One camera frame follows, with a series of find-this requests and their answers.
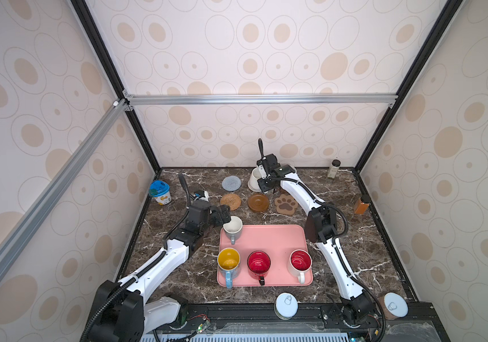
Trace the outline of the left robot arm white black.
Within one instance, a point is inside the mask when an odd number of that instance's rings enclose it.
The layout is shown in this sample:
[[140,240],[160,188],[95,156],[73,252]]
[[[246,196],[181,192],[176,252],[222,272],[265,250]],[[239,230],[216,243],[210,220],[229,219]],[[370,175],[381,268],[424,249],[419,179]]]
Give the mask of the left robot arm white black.
[[140,341],[144,333],[174,322],[182,304],[171,297],[148,304],[154,291],[203,245],[209,229],[231,221],[230,207],[198,199],[164,236],[163,247],[118,282],[99,286],[81,341]]

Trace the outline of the grey mug white inside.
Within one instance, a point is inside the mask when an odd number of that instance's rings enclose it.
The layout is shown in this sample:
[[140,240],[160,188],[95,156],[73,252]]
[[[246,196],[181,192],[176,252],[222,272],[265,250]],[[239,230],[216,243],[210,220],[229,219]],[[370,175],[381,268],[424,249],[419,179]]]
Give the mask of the grey mug white inside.
[[235,242],[241,237],[242,229],[242,220],[237,216],[231,216],[230,221],[223,225],[223,230],[231,245],[235,245]]

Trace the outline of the white mug red inside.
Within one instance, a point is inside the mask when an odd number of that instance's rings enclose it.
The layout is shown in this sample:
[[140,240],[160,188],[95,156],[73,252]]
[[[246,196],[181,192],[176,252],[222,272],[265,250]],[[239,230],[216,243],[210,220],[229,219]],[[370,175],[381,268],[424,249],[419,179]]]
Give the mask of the white mug red inside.
[[296,249],[289,255],[287,270],[299,282],[305,284],[306,273],[312,267],[312,258],[303,249]]

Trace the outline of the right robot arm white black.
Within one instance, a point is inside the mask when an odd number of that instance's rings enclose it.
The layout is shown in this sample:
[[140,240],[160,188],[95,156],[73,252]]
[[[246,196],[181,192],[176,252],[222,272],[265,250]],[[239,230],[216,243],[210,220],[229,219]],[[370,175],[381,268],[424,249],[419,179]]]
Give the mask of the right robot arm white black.
[[266,158],[257,161],[262,192],[281,187],[288,192],[307,214],[305,236],[316,244],[333,273],[342,303],[340,316],[347,326],[362,325],[369,316],[377,316],[381,337],[386,329],[386,317],[379,300],[355,273],[344,254],[339,238],[348,233],[349,222],[342,211],[331,202],[318,197],[301,181],[295,168],[271,164]]

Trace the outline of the light blue fabric coaster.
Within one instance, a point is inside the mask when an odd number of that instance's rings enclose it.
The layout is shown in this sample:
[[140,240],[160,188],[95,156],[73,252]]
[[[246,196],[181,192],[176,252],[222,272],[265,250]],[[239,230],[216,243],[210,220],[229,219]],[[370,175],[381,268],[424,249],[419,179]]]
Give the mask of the light blue fabric coaster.
[[235,192],[241,188],[242,181],[235,175],[227,176],[222,181],[222,188],[228,192]]

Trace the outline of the paw shaped wooden coaster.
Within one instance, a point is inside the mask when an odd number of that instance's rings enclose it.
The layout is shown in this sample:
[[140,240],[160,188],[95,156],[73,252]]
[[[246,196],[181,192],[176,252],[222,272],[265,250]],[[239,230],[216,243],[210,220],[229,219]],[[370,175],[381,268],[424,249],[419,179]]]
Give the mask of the paw shaped wooden coaster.
[[299,207],[297,201],[287,194],[282,194],[275,199],[275,210],[280,215],[293,216]]

